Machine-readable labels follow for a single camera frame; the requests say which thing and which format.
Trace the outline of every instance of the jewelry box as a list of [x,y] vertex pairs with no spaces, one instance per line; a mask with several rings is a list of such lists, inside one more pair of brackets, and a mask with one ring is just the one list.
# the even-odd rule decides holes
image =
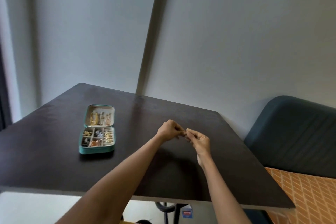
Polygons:
[[116,132],[113,127],[115,109],[110,105],[89,105],[84,129],[79,137],[79,153],[92,154],[114,150]]

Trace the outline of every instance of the dark wooden table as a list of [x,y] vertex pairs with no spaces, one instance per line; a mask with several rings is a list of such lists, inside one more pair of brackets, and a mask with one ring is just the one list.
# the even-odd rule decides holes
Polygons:
[[[78,152],[90,104],[115,107],[116,145],[112,153]],[[83,83],[0,133],[0,189],[83,195],[168,119],[210,137],[213,159],[243,207],[294,207],[218,112]],[[185,140],[163,144],[133,198],[211,201],[194,148]]]

